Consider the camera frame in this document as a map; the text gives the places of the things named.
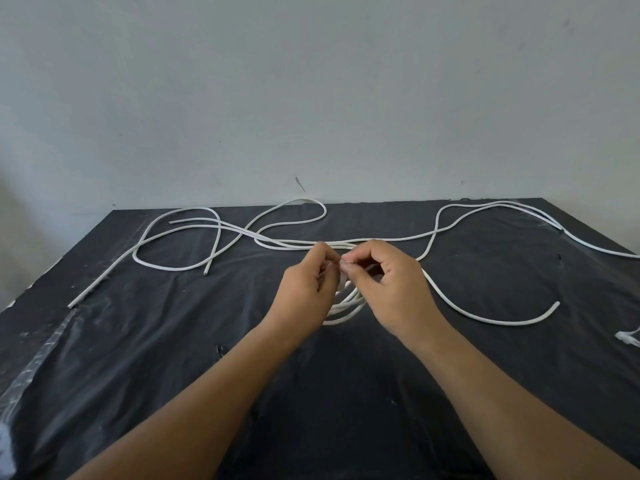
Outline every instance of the white cord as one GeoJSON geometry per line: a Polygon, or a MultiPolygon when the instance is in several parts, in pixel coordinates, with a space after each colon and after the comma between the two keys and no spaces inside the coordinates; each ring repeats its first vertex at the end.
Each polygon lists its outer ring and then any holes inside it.
{"type": "MultiPolygon", "coordinates": [[[[435,225],[434,225],[434,228],[433,228],[432,231],[428,231],[428,232],[425,232],[425,233],[422,233],[422,234],[411,235],[411,236],[408,236],[408,237],[395,237],[395,238],[389,238],[389,239],[382,239],[382,241],[387,241],[387,242],[411,241],[413,239],[420,239],[421,237],[426,237],[426,236],[430,235],[431,238],[429,240],[429,243],[427,244],[427,249],[425,249],[424,252],[421,254],[421,256],[417,258],[418,261],[421,261],[429,253],[429,250],[431,249],[431,246],[433,245],[433,241],[436,238],[436,234],[437,233],[444,232],[444,231],[446,231],[448,229],[451,229],[452,227],[456,226],[462,219],[464,219],[465,217],[470,216],[471,214],[475,214],[476,212],[480,212],[481,210],[491,209],[493,207],[506,207],[508,209],[514,209],[514,210],[519,210],[521,212],[524,212],[524,213],[526,213],[526,214],[528,214],[530,216],[533,216],[533,217],[535,217],[537,219],[540,219],[542,222],[545,222],[546,224],[549,224],[550,226],[553,226],[558,230],[563,231],[564,234],[566,234],[569,238],[571,238],[574,241],[579,242],[583,246],[587,246],[588,248],[591,248],[593,250],[596,250],[596,251],[599,251],[599,252],[602,252],[602,253],[606,253],[606,254],[612,254],[612,255],[615,255],[615,256],[622,256],[622,257],[626,257],[626,258],[636,258],[636,259],[640,258],[640,256],[635,255],[635,254],[620,253],[618,251],[606,250],[606,249],[594,246],[593,244],[589,244],[588,242],[585,242],[585,241],[579,239],[578,237],[574,236],[572,233],[567,231],[567,229],[565,229],[558,221],[556,221],[555,218],[551,217],[546,212],[543,212],[540,209],[536,209],[535,207],[532,207],[530,205],[525,205],[523,203],[513,202],[513,201],[508,201],[508,200],[498,200],[498,201],[494,201],[494,202],[481,203],[481,204],[475,204],[475,205],[473,205],[473,204],[462,204],[462,203],[450,203],[448,205],[445,205],[441,209],[439,209],[438,213],[436,214],[435,225]],[[467,212],[466,214],[463,214],[462,216],[457,218],[453,222],[453,224],[450,224],[450,225],[448,225],[446,227],[438,227],[438,224],[440,222],[440,214],[442,213],[442,211],[444,209],[448,209],[450,207],[469,207],[469,208],[473,208],[473,210],[471,210],[471,211],[467,212]]],[[[306,224],[306,223],[309,223],[309,222],[315,222],[315,221],[318,221],[318,220],[322,219],[325,215],[326,215],[326,207],[324,206],[324,204],[322,202],[320,202],[318,200],[315,200],[315,199],[312,199],[312,198],[293,199],[293,200],[289,200],[289,201],[283,202],[283,203],[281,203],[279,205],[276,205],[275,207],[267,209],[263,213],[261,213],[258,216],[254,217],[251,220],[251,222],[249,222],[249,224],[247,224],[245,227],[240,227],[240,226],[236,226],[236,225],[233,225],[233,224],[229,224],[228,222],[224,222],[223,220],[220,219],[220,216],[218,215],[218,213],[215,210],[209,209],[208,207],[187,207],[187,208],[184,208],[184,209],[177,209],[177,210],[171,210],[169,212],[165,212],[161,216],[156,217],[151,222],[151,224],[148,225],[148,227],[145,229],[144,233],[142,233],[142,236],[140,236],[140,240],[138,241],[138,243],[135,246],[133,246],[130,250],[126,251],[122,256],[117,258],[116,261],[114,261],[112,263],[112,265],[110,265],[100,276],[98,276],[98,279],[96,279],[96,281],[92,282],[86,290],[84,290],[82,293],[80,293],[80,295],[78,295],[78,297],[75,298],[75,300],[73,300],[71,303],[69,303],[68,307],[69,308],[73,308],[80,301],[82,301],[84,299],[84,297],[87,296],[87,294],[89,294],[96,286],[98,286],[98,284],[100,284],[100,282],[107,277],[107,275],[113,270],[113,268],[115,268],[129,254],[132,255],[132,258],[137,263],[139,263],[139,264],[141,264],[143,266],[148,266],[148,267],[152,267],[152,268],[155,268],[155,269],[162,269],[164,271],[187,271],[189,269],[194,269],[194,268],[197,268],[199,266],[205,266],[204,274],[207,274],[209,272],[209,268],[211,266],[211,263],[212,263],[213,259],[215,259],[217,256],[220,256],[220,254],[222,254],[223,252],[228,250],[243,235],[247,235],[249,237],[252,237],[256,244],[258,244],[259,246],[262,246],[263,248],[267,248],[267,249],[273,249],[273,250],[277,250],[277,251],[309,250],[316,243],[315,241],[299,241],[297,239],[272,239],[270,237],[267,237],[267,236],[263,235],[262,233],[265,230],[270,229],[272,227],[289,226],[289,225],[306,224]],[[292,202],[296,202],[296,201],[306,201],[306,202],[316,203],[320,207],[322,207],[323,213],[322,213],[322,215],[320,215],[318,217],[314,217],[313,219],[308,219],[306,221],[278,222],[276,224],[268,224],[266,226],[263,226],[260,229],[258,229],[258,231],[256,231],[256,232],[249,230],[249,227],[251,227],[261,217],[267,215],[270,212],[273,212],[276,209],[281,208],[283,205],[286,205],[286,204],[292,203],[292,202]],[[165,217],[167,217],[169,215],[176,214],[178,212],[184,212],[186,210],[206,210],[208,212],[211,212],[215,217],[192,217],[190,219],[180,219],[180,220],[177,220],[177,221],[170,221],[169,224],[179,224],[179,223],[194,222],[194,221],[206,221],[206,222],[211,222],[212,224],[190,224],[190,225],[186,225],[186,226],[176,227],[174,229],[171,229],[171,230],[168,230],[168,231],[165,231],[165,232],[161,232],[160,234],[156,234],[156,235],[153,235],[151,237],[148,237],[148,234],[151,231],[151,228],[156,224],[156,222],[160,221],[161,219],[163,219],[163,218],[165,218],[165,217]],[[165,236],[167,234],[171,234],[173,232],[178,232],[178,231],[181,231],[181,230],[193,229],[193,228],[213,228],[213,229],[217,229],[218,230],[218,233],[216,234],[216,241],[215,241],[215,243],[213,245],[213,249],[211,250],[211,254],[209,255],[209,257],[207,257],[203,261],[200,261],[199,263],[196,263],[196,264],[192,264],[190,266],[168,267],[168,266],[159,266],[157,264],[149,263],[147,261],[144,261],[144,260],[140,259],[140,257],[138,257],[138,250],[140,249],[140,247],[142,247],[146,243],[154,241],[154,240],[156,240],[156,239],[158,239],[158,238],[160,238],[162,236],[165,236]],[[231,232],[236,232],[237,236],[231,242],[229,242],[224,248],[218,249],[218,243],[220,242],[220,233],[222,231],[224,231],[224,230],[228,230],[228,231],[231,231],[231,232]]],[[[345,240],[345,241],[330,241],[330,242],[327,242],[327,244],[329,244],[329,246],[331,246],[333,249],[350,250],[350,249],[353,249],[354,247],[356,247],[356,243],[357,242],[369,241],[371,239],[373,239],[373,238],[362,237],[362,238],[359,238],[359,239],[348,239],[348,240],[345,240]]],[[[551,315],[558,306],[560,306],[560,302],[556,301],[553,305],[551,305],[551,307],[549,307],[549,309],[545,313],[543,313],[542,315],[540,315],[537,318],[532,318],[532,319],[529,319],[529,320],[523,320],[523,321],[517,321],[517,322],[506,322],[506,321],[501,321],[501,320],[491,320],[489,318],[479,317],[478,315],[474,315],[474,314],[471,314],[469,312],[466,312],[462,308],[460,308],[459,306],[453,304],[453,302],[444,295],[444,293],[440,290],[440,288],[438,288],[436,283],[433,281],[432,277],[430,277],[430,275],[428,275],[425,270],[422,270],[422,272],[424,273],[425,278],[427,278],[427,280],[430,282],[430,284],[433,287],[433,289],[436,290],[436,293],[438,293],[438,295],[440,295],[440,297],[446,302],[446,304],[448,304],[450,307],[452,307],[457,312],[463,314],[464,316],[472,318],[473,320],[478,320],[480,322],[491,323],[491,324],[494,324],[494,325],[505,325],[505,326],[531,325],[533,323],[538,323],[538,322],[544,320],[549,315],[551,315]]],[[[346,287],[347,288],[349,288],[352,285],[353,285],[352,282],[347,282],[346,283],[346,287]]],[[[340,303],[337,303],[337,304],[335,304],[334,306],[331,307],[331,310],[329,311],[329,315],[335,315],[337,313],[343,312],[343,311],[351,308],[352,306],[355,306],[355,308],[352,311],[350,311],[350,313],[346,314],[343,317],[340,317],[340,318],[335,319],[335,320],[326,320],[324,322],[324,325],[337,325],[338,323],[346,322],[348,319],[350,319],[353,316],[355,316],[363,308],[364,305],[365,305],[364,298],[362,297],[362,295],[358,291],[358,289],[354,287],[353,290],[351,290],[348,293],[348,295],[345,298],[343,298],[343,300],[340,303]]]]}

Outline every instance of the wall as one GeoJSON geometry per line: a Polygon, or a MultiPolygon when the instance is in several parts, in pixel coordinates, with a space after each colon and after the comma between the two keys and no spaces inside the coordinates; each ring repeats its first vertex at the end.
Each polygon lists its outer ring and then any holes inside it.
{"type": "Polygon", "coordinates": [[[110,209],[296,177],[544,196],[640,250],[639,99],[640,0],[0,0],[0,171],[51,249],[26,282],[110,209]]]}

